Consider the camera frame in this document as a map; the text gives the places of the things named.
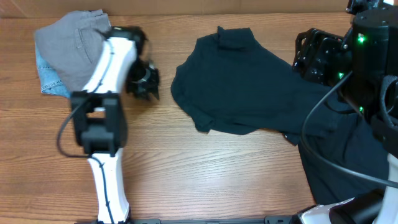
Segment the black t-shirt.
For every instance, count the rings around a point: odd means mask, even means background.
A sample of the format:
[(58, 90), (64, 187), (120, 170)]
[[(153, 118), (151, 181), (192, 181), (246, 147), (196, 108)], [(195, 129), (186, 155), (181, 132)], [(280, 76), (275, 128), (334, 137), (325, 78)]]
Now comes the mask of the black t-shirt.
[(245, 135), (270, 129), (294, 144), (304, 121), (307, 134), (318, 138), (337, 128), (348, 105), (335, 96), (308, 116), (327, 92), (327, 86), (302, 79), (248, 28), (219, 27), (215, 34), (200, 37), (171, 85), (173, 99), (200, 132)]

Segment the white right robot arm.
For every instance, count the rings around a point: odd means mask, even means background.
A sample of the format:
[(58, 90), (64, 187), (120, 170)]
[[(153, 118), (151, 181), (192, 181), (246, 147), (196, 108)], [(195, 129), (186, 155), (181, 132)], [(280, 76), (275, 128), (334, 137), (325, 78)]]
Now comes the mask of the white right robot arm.
[(329, 86), (368, 122), (387, 151), (389, 175), (383, 180), (338, 166), (385, 189), (307, 208), (292, 223), (397, 222), (397, 6), (392, 1), (350, 1), (346, 12), (353, 18), (343, 36), (319, 29), (299, 33), (293, 69), (304, 80)]

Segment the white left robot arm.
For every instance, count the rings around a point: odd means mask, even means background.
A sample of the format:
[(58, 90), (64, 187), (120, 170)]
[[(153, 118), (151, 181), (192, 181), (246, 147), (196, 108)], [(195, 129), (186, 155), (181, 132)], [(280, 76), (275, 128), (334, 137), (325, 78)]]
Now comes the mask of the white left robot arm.
[(122, 172), (127, 143), (127, 121), (121, 92), (135, 98), (159, 98), (159, 70), (141, 58), (149, 40), (140, 27), (112, 27), (101, 33), (102, 52), (82, 90), (70, 97), (75, 139), (83, 148), (95, 181), (98, 198), (96, 223), (130, 223)]

